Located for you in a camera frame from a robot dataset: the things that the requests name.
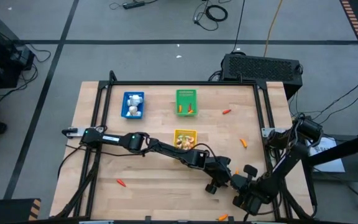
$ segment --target yellow cable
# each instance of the yellow cable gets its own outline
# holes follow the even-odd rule
[[[280,3],[278,4],[277,10],[276,10],[276,14],[274,14],[274,18],[273,18],[272,24],[270,25],[270,29],[268,30],[267,40],[266,40],[266,45],[265,45],[264,57],[266,56],[266,53],[267,53],[267,46],[268,46],[268,44],[269,44],[270,33],[271,33],[272,29],[273,29],[274,22],[276,21],[276,17],[277,17],[277,14],[278,14],[279,10],[280,10],[281,3],[283,3],[283,0],[280,0]]]

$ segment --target gray floor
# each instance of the gray floor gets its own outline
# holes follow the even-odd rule
[[[160,0],[128,11],[110,10],[108,5],[112,2],[80,0],[67,39],[235,39],[241,6],[240,1],[225,4],[228,20],[220,23],[217,31],[207,32],[191,21],[201,1]],[[0,18],[21,39],[58,40],[72,3],[73,0],[0,1]],[[239,38],[265,40],[277,4],[278,0],[247,0]],[[286,0],[272,39],[356,40],[356,37],[339,1]],[[51,50],[52,58],[57,48],[35,47]],[[262,56],[264,51],[264,45],[237,48],[255,56]],[[231,50],[231,44],[64,45],[13,198],[40,197],[40,217],[48,217],[67,141],[60,131],[71,124],[82,81],[105,80],[110,70],[115,71],[119,80],[207,80],[219,69],[223,55]],[[358,83],[358,45],[270,45],[267,56],[296,59],[303,64],[304,85],[298,94],[298,111],[321,110]],[[0,120],[9,125],[7,133],[0,136],[0,198],[11,178],[52,58],[36,64],[39,77],[28,89],[13,93],[0,103]],[[357,96],[355,91],[331,111],[348,105]],[[358,102],[332,115],[324,123],[324,130],[358,134]],[[358,198],[345,186],[335,182],[317,182],[315,186],[318,218],[358,223]]]

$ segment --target wooden table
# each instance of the wooden table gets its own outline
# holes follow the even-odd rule
[[[90,126],[97,86],[98,82],[82,83],[73,126]],[[199,112],[195,117],[175,115],[176,89],[186,88],[197,89]],[[145,112],[142,120],[121,117],[122,96],[125,91],[145,92]],[[268,93],[275,126],[291,127],[282,83],[268,83]],[[260,91],[259,95],[262,99],[265,126],[268,127],[263,93]],[[222,115],[222,111],[226,109],[232,111]],[[232,159],[229,165],[232,173],[238,169],[240,174],[244,174],[242,169],[246,164],[256,167],[259,171],[258,176],[266,171],[251,86],[113,86],[107,126],[108,134],[142,131],[169,144],[173,143],[174,129],[195,129],[198,132],[198,142],[208,144],[217,155]],[[243,148],[240,138],[247,141],[247,149]],[[68,140],[68,144],[77,147],[79,140]],[[72,150],[66,148],[65,156]],[[103,151],[127,153],[125,149],[117,146],[103,146]],[[76,152],[65,162],[50,215],[57,214],[77,190],[84,154],[84,151]],[[119,185],[116,179],[123,180],[127,187]],[[232,204],[235,191],[230,187],[219,188],[211,195],[204,190],[210,181],[210,177],[204,172],[189,169],[177,160],[161,154],[148,153],[145,158],[102,154],[92,219],[144,220],[145,216],[151,215],[152,220],[215,220],[226,213],[233,216],[236,221],[242,221],[245,211]],[[313,209],[301,163],[289,173],[286,181],[289,191],[305,212],[312,214]],[[83,199],[87,197],[88,192],[84,194]],[[86,200],[83,200],[81,214],[85,214],[85,204]],[[260,212],[271,209],[271,205],[263,205]],[[280,211],[284,217],[283,205]],[[249,220],[268,221],[274,220],[274,216],[250,216]]]

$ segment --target small orange object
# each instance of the small orange object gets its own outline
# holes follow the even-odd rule
[[[222,215],[221,217],[219,217],[219,218],[217,219],[217,221],[224,221],[228,216],[229,216],[228,214],[224,214],[224,215]]]
[[[124,187],[126,187],[126,185],[123,183],[123,181],[122,180],[120,180],[120,179],[117,179],[117,183],[118,184],[121,184],[122,186],[124,186]]]
[[[227,114],[228,112],[230,112],[231,110],[224,110],[222,114]]]
[[[241,141],[242,145],[244,146],[244,148],[247,148],[248,145],[247,145],[246,140],[240,139],[240,141]]]

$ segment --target green tray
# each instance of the green tray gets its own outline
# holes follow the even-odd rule
[[[191,104],[192,113],[188,113],[189,104]],[[197,91],[196,90],[177,90],[177,108],[178,116],[196,116],[197,115]]]

